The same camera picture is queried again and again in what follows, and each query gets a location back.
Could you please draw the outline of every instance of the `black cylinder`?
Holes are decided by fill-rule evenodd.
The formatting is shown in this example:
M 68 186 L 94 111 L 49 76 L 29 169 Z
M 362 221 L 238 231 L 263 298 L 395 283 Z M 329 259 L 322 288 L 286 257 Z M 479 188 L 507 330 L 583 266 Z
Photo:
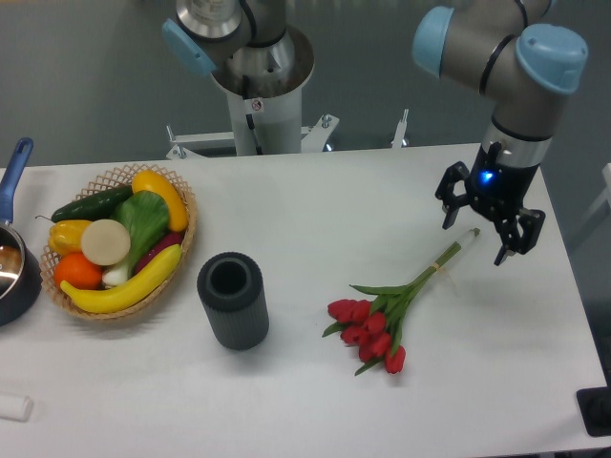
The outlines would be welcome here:
M 217 340 L 232 350 L 247 350 L 267 335 L 269 317 L 263 275 L 242 253 L 220 253 L 198 275 L 198 294 Z

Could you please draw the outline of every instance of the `artificial vegetable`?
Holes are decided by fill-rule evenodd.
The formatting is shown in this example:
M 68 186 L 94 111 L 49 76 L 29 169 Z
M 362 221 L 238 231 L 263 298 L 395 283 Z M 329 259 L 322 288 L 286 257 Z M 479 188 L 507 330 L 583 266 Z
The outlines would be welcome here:
M 51 221 L 59 222 L 66 219 L 87 219 L 96 221 L 108 218 L 119 203 L 127 200 L 133 194 L 131 186 L 119 186 L 92 194 L 70 202 L 55 210 Z
M 57 286 L 68 281 L 76 288 L 97 289 L 102 283 L 102 268 L 82 253 L 71 253 L 59 261 L 53 272 L 53 280 Z
M 59 256 L 81 251 L 80 238 L 91 224 L 85 219 L 66 219 L 59 221 L 49 230 L 49 248 Z
M 104 273 L 104 285 L 118 286 L 132 275 L 136 263 L 165 235 L 168 206 L 161 196 L 140 191 L 119 204 L 112 219 L 120 222 L 130 234 L 127 256 Z
M 151 191 L 159 194 L 168 205 L 170 222 L 168 228 L 172 232 L 182 232 L 187 228 L 189 218 L 187 210 L 176 188 L 168 179 L 152 170 L 138 172 L 132 180 L 132 191 Z
M 179 265 L 181 253 L 180 245 L 165 248 L 140 273 L 116 288 L 87 291 L 75 288 L 68 281 L 61 282 L 59 287 L 86 312 L 118 312 L 140 302 L 160 286 Z
M 97 265 L 113 265 L 130 252 L 130 233 L 114 219 L 92 222 L 80 239 L 85 258 Z
M 148 264 L 156 255 L 158 255 L 164 248 L 168 246 L 181 244 L 182 243 L 182 234 L 178 232 L 171 232 L 163 239 L 161 239 L 157 245 L 155 245 L 151 251 L 149 251 L 146 255 L 144 255 L 136 264 L 136 268 L 134 269 L 134 273 L 137 274 L 140 270 L 142 270 L 146 264 Z

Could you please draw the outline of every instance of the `white table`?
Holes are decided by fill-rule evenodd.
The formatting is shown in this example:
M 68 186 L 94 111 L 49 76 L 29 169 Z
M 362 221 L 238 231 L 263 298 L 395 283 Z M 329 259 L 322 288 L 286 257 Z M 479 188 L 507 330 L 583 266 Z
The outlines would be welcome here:
M 0 421 L 2 456 L 426 458 L 611 445 L 579 415 L 575 392 L 604 378 L 541 175 L 525 203 L 548 218 L 527 256 L 493 266 L 499 238 L 470 209 L 441 229 L 433 192 L 476 150 L 164 162 L 198 199 L 186 269 L 136 320 L 85 323 L 42 295 L 0 328 L 0 390 L 36 402 L 28 423 Z M 25 172 L 14 227 L 36 255 L 50 225 L 34 216 L 112 167 Z M 453 281 L 437 275 L 413 304 L 403 373 L 355 378 L 354 349 L 320 337 L 326 305 L 360 298 L 349 283 L 412 280 L 474 226 L 482 235 L 449 263 Z M 267 338 L 243 353 L 217 343 L 195 287 L 227 250 L 260 265 L 270 314 Z

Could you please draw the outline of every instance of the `yellow bell pepper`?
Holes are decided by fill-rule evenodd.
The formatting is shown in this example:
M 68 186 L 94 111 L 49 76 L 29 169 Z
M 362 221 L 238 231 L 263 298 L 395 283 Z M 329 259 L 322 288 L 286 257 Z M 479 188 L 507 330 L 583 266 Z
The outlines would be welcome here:
M 49 230 L 49 248 L 62 257 L 80 253 L 80 238 L 91 223 L 85 219 L 59 221 Z

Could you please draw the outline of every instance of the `red tulip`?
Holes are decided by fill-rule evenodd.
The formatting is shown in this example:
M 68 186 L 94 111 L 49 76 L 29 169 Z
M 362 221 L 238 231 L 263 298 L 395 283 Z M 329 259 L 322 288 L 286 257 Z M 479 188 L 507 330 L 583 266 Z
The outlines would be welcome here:
M 363 323 L 363 329 L 369 334 L 377 334 L 386 327 L 386 316 L 382 312 L 375 312 Z
M 386 351 L 384 357 L 384 366 L 389 374 L 396 374 L 401 372 L 403 369 L 403 363 L 405 362 L 405 348 L 399 345 L 397 351 L 393 356 L 390 355 L 390 348 Z
M 332 302 L 327 306 L 328 314 L 337 320 L 340 314 L 346 311 L 351 312 L 354 304 L 356 304 L 354 299 L 340 299 L 339 301 Z
M 353 323 L 362 323 L 369 317 L 371 302 L 362 300 L 357 302 L 352 309 L 351 319 Z
M 373 356 L 380 357 L 386 353 L 386 350 L 390 348 L 390 341 L 392 338 L 388 332 L 383 332 L 380 337 L 375 339 L 371 343 L 371 353 Z
M 373 352 L 371 351 L 371 345 L 361 345 L 359 348 L 359 358 L 363 363 L 367 363 L 371 358 L 373 358 Z
M 371 336 L 365 332 L 365 329 L 359 326 L 349 326 L 340 335 L 347 345 L 364 345 L 368 344 Z

